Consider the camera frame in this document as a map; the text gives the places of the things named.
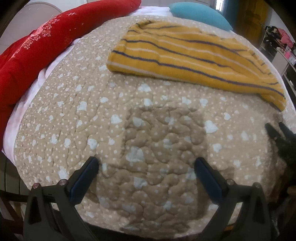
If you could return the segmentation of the yellow striped knit sweater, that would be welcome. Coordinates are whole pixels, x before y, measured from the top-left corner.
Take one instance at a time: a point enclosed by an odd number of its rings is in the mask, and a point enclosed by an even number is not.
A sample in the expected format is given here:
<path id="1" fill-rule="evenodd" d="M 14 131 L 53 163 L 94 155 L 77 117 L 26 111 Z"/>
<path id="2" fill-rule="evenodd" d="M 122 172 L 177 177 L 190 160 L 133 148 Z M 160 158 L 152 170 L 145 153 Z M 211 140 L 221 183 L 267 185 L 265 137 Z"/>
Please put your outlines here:
<path id="1" fill-rule="evenodd" d="M 262 58 L 234 38 L 170 22 L 132 25 L 107 59 L 112 72 L 256 94 L 279 111 L 284 90 Z"/>

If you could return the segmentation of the pink clothes pile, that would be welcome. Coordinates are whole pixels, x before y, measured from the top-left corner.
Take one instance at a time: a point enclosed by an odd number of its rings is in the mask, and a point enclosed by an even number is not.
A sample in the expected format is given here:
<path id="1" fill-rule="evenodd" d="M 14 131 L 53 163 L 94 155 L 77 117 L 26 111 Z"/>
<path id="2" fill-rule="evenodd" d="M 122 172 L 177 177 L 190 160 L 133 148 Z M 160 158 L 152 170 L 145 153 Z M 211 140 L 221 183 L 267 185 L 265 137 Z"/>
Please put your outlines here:
<path id="1" fill-rule="evenodd" d="M 278 32 L 281 35 L 281 43 L 286 44 L 289 48 L 293 48 L 293 42 L 290 39 L 289 35 L 284 29 L 278 28 Z"/>

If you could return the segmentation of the white shelf unit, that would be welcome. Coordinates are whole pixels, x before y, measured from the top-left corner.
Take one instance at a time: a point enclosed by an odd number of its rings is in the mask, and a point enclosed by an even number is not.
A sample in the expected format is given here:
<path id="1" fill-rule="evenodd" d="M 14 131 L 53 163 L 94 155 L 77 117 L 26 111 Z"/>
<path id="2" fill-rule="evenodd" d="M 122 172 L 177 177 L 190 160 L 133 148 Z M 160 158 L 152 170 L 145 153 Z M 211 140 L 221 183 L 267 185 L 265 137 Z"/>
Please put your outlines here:
<path id="1" fill-rule="evenodd" d="M 288 91 L 295 95 L 295 47 L 289 48 L 280 39 L 277 27 L 266 26 L 259 50 L 278 71 Z"/>

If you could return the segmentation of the beige white-dotted quilt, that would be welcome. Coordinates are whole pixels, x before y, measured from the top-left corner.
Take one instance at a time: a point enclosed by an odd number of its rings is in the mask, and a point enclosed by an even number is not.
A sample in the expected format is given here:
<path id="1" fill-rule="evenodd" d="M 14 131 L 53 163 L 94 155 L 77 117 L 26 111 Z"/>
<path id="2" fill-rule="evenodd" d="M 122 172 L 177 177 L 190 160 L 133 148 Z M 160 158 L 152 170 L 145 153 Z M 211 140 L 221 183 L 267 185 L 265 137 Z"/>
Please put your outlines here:
<path id="1" fill-rule="evenodd" d="M 282 83 L 233 32 L 169 16 L 113 19 L 83 36 L 48 76 L 22 118 L 14 160 L 32 187 L 67 179 L 94 156 L 99 173 L 77 206 L 85 221 L 141 237 L 185 237 L 200 233 L 217 209 L 196 179 L 195 159 L 238 184 L 259 182 L 269 195 L 285 164 L 264 125 L 284 121 L 294 130 L 295 107 L 290 98 L 280 112 L 257 95 L 110 72 L 111 51 L 128 46 L 123 37 L 134 24 L 148 22 L 232 40 Z"/>

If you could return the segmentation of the brown wooden door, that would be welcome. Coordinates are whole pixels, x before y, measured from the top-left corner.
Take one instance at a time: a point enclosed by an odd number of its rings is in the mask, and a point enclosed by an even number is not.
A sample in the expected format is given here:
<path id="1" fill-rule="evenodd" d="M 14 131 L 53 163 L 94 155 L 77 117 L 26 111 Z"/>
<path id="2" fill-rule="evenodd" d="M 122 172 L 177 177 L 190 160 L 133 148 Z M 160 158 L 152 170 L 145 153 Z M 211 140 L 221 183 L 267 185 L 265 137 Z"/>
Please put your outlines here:
<path id="1" fill-rule="evenodd" d="M 255 47 L 262 41 L 269 5 L 263 0 L 239 1 L 235 32 Z"/>

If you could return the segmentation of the teal pillow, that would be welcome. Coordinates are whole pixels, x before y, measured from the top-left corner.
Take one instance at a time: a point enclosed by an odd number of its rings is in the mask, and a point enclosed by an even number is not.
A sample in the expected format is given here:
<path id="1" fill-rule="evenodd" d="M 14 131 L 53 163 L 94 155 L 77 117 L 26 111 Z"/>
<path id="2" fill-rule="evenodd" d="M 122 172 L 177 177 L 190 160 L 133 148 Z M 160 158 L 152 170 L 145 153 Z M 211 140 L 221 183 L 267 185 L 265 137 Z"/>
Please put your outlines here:
<path id="1" fill-rule="evenodd" d="M 192 2 L 178 2 L 170 4 L 169 8 L 174 17 L 194 20 L 225 31 L 233 30 L 233 27 L 224 16 L 207 5 Z"/>

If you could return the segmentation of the red snowflake blanket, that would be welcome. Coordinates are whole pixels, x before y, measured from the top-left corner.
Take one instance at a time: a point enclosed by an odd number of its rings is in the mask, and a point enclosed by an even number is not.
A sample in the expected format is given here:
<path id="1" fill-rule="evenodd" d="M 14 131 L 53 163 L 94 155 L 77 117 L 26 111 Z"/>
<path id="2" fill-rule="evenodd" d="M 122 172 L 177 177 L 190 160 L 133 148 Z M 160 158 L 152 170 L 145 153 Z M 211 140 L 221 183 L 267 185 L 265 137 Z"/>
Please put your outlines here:
<path id="1" fill-rule="evenodd" d="M 57 15 L 17 40 L 1 54 L 1 135 L 16 103 L 47 67 L 75 39 L 105 21 L 127 16 L 140 6 L 133 1 L 94 1 Z"/>

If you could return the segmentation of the white round headboard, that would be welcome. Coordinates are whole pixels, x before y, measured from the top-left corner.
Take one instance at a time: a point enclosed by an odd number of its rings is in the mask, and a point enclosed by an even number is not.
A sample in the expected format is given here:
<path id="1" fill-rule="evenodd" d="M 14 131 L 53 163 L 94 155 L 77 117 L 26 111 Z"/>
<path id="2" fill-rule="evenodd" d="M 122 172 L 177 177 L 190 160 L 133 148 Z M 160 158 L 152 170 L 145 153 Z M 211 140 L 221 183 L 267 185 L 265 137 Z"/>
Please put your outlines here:
<path id="1" fill-rule="evenodd" d="M 12 18 L 1 35 L 1 53 L 15 41 L 27 36 L 62 11 L 51 3 L 34 1 L 26 4 Z"/>

